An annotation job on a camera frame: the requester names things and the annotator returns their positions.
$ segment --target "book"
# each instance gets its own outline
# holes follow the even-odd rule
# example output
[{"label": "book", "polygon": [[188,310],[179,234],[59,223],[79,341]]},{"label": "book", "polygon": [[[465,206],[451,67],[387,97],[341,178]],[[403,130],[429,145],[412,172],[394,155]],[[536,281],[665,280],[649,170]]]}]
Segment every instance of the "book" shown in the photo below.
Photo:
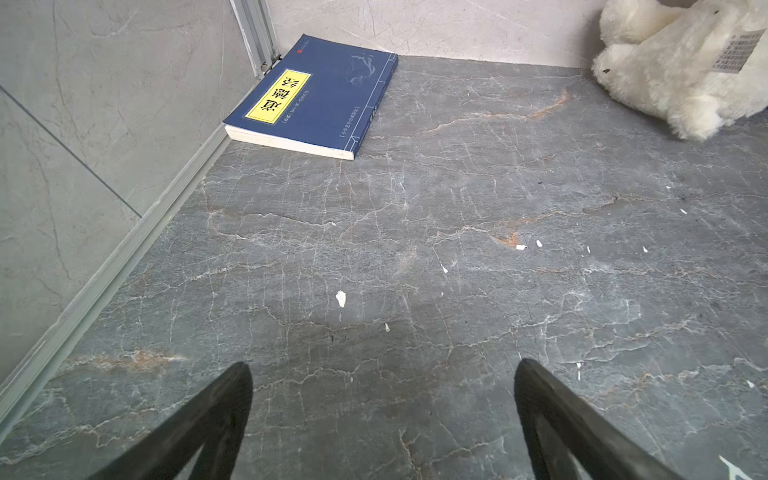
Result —
[{"label": "book", "polygon": [[354,160],[397,62],[302,35],[224,128],[233,140]]}]

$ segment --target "book spine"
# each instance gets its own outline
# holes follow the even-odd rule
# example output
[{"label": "book spine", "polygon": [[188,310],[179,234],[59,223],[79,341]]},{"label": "book spine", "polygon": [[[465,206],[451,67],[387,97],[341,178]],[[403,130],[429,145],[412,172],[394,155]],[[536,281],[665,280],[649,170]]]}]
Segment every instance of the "book spine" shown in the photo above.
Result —
[{"label": "book spine", "polygon": [[371,126],[373,116],[376,114],[376,110],[379,108],[379,103],[381,103],[381,100],[384,97],[384,92],[389,85],[389,81],[392,80],[392,74],[395,73],[397,63],[400,60],[398,55],[391,55],[392,57],[386,62],[386,66],[384,67],[388,68],[389,71],[385,71],[384,75],[379,79],[379,81],[376,82],[376,86],[373,88],[373,95],[370,99],[373,108],[370,110],[369,114],[366,112],[368,117],[364,120],[365,124],[362,126],[362,129],[359,130],[359,133],[357,134],[356,132],[353,132],[353,138],[357,137],[359,139],[358,141],[353,142],[352,148],[350,148],[350,150],[355,154],[355,157],[357,157],[357,152],[360,150],[362,140],[366,137],[366,133],[368,133],[368,127]]}]

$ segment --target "marble floor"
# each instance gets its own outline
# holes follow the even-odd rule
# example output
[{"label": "marble floor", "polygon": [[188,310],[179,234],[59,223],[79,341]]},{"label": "marble floor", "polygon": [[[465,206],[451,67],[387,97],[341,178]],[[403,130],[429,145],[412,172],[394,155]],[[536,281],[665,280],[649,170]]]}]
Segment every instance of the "marble floor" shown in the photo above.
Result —
[{"label": "marble floor", "polygon": [[81,478],[244,360],[234,478],[532,478],[531,357],[685,478],[766,479],[767,191],[765,112],[685,143],[578,69],[401,58],[353,162],[229,146],[0,477]]}]

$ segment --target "metal strip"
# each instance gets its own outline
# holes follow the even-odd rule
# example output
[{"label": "metal strip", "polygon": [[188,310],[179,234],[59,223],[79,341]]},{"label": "metal strip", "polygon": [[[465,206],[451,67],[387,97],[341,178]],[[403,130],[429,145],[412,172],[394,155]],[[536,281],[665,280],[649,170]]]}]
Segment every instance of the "metal strip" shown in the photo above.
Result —
[{"label": "metal strip", "polygon": [[56,323],[0,384],[0,444],[229,143],[224,125],[220,124],[67,305]]},{"label": "metal strip", "polygon": [[230,0],[253,74],[264,75],[280,57],[270,11],[264,0]]}]

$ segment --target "baseboard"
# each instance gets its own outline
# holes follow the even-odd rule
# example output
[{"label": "baseboard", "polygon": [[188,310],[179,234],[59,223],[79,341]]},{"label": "baseboard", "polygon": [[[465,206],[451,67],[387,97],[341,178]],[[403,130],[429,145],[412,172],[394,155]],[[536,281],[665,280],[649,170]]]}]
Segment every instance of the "baseboard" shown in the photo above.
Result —
[{"label": "baseboard", "polygon": [[223,124],[187,162],[157,202],[131,229],[101,268],[67,305],[56,323],[40,338],[0,385],[0,443],[22,417],[45,383],[88,327],[96,320],[128,274],[141,260],[171,218],[214,164],[230,140]]}]

